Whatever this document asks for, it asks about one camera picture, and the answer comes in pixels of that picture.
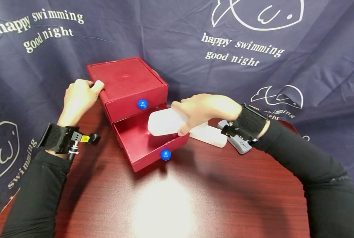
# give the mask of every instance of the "wrist strap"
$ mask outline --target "wrist strap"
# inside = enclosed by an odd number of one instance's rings
[[[78,131],[77,126],[62,127],[50,123],[42,136],[38,147],[44,147],[47,150],[54,151],[57,154],[67,154],[72,143],[72,136]]]
[[[238,135],[249,144],[252,144],[258,140],[257,137],[266,124],[266,119],[259,114],[259,112],[255,113],[245,104],[242,104],[242,112],[238,118],[233,122],[229,122],[229,125],[225,126],[221,133],[228,137]]]

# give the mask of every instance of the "red drawer box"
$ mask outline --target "red drawer box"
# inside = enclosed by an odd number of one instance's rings
[[[168,108],[168,85],[141,58],[88,65],[87,70],[94,82],[105,84],[100,100],[135,172],[157,161],[162,150],[173,151],[187,143],[189,135],[149,133],[149,115]]]

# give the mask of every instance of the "blue knob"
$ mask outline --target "blue knob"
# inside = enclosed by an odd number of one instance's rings
[[[137,102],[137,107],[140,110],[145,110],[148,107],[148,102],[146,100],[140,100],[139,102]]]
[[[161,158],[164,161],[168,161],[170,159],[170,156],[172,156],[172,153],[170,150],[163,150],[161,151]]]

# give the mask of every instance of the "yellow label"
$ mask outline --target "yellow label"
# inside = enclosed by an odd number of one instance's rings
[[[81,142],[88,142],[90,140],[89,136],[82,136]]]

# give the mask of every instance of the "white line drawing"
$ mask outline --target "white line drawing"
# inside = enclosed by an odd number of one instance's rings
[[[212,13],[212,15],[211,15],[211,23],[212,23],[213,27],[215,27],[215,26],[217,25],[217,23],[220,21],[220,19],[221,19],[229,10],[231,10],[232,14],[234,15],[234,17],[236,18],[236,20],[237,20],[239,23],[241,23],[243,26],[245,26],[245,27],[247,27],[247,28],[249,28],[249,29],[251,29],[251,30],[257,30],[257,31],[279,30],[279,29],[283,29],[283,28],[290,27],[290,26],[292,26],[292,25],[295,25],[295,24],[301,22],[302,16],[303,16],[303,14],[304,14],[304,0],[300,0],[300,16],[299,16],[299,19],[298,19],[297,21],[292,22],[292,23],[290,23],[290,24],[288,24],[288,25],[280,26],[280,27],[273,27],[273,28],[257,28],[257,27],[253,27],[253,26],[248,25],[247,23],[245,23],[244,21],[242,21],[242,20],[240,19],[240,17],[238,17],[237,13],[235,12],[234,6],[235,6],[235,4],[237,4],[239,1],[241,1],[241,0],[236,0],[235,2],[233,2],[233,0],[229,0],[229,3],[230,3],[229,7],[220,15],[220,17],[219,17],[217,20],[214,20],[214,15],[215,15],[215,13],[217,12],[218,7],[221,5],[221,0],[217,0],[217,5],[216,5],[216,7],[214,8],[213,13]],[[258,22],[260,22],[260,23],[262,23],[262,24],[267,24],[267,23],[271,22],[271,21],[280,13],[281,10],[278,10],[277,13],[275,13],[275,15],[274,15],[272,18],[270,18],[270,19],[267,20],[267,21],[264,21],[264,19],[262,19],[261,16],[262,16],[262,14],[263,14],[265,11],[267,11],[267,10],[268,10],[269,8],[271,8],[271,7],[272,7],[272,5],[266,7],[264,10],[262,10],[262,11],[259,13],[259,15],[258,15]],[[289,14],[289,15],[287,16],[287,19],[288,19],[288,20],[291,19],[292,16],[293,16],[292,14]]]
[[[0,126],[5,125],[5,124],[13,125],[15,127],[15,130],[11,131],[11,133],[12,133],[13,136],[17,137],[17,153],[14,156],[14,149],[13,149],[13,146],[12,146],[12,143],[10,142],[10,140],[7,141],[7,143],[10,146],[10,149],[11,149],[11,155],[10,156],[8,156],[7,158],[4,158],[4,159],[1,158],[2,148],[0,148],[0,164],[4,164],[4,163],[6,163],[7,161],[11,160],[14,157],[12,162],[11,162],[11,164],[0,174],[0,177],[3,176],[12,167],[12,165],[16,161],[16,159],[18,157],[18,154],[20,152],[20,140],[19,140],[17,125],[15,123],[13,123],[13,122],[10,122],[10,121],[2,121],[2,122],[0,122]]]
[[[261,88],[258,90],[258,92],[251,97],[250,101],[251,102],[255,102],[257,100],[261,100],[261,99],[264,99],[265,100],[265,103],[267,103],[267,105],[278,105],[278,104],[287,104],[287,105],[290,105],[292,107],[295,107],[295,108],[299,108],[299,109],[302,109],[302,105],[304,103],[304,97],[302,96],[302,92],[295,86],[292,86],[292,85],[285,85],[284,87],[290,87],[290,88],[294,88],[298,94],[300,95],[300,103],[299,105],[297,103],[289,103],[289,102],[284,102],[284,100],[287,100],[289,99],[287,97],[287,95],[285,95],[284,93],[280,93],[279,95],[271,95],[271,96],[268,96],[268,92],[269,90],[272,88],[272,86],[269,86],[269,87],[264,87],[264,88]],[[265,93],[264,95],[260,94],[260,92],[262,90],[265,90]],[[275,99],[279,102],[277,103],[271,103],[267,100],[267,98],[273,98],[273,97],[276,97]]]

